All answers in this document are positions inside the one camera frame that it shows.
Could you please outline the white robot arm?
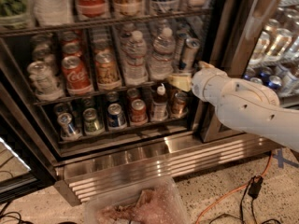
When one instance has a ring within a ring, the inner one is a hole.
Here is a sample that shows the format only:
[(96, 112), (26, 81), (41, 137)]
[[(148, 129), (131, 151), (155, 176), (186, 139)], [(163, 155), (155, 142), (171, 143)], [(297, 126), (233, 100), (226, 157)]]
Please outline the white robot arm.
[(281, 107), (270, 88), (229, 77), (206, 62), (201, 62), (200, 70), (194, 74), (174, 73), (167, 80), (173, 87), (191, 91), (201, 101), (213, 105), (224, 126), (299, 151), (299, 111)]

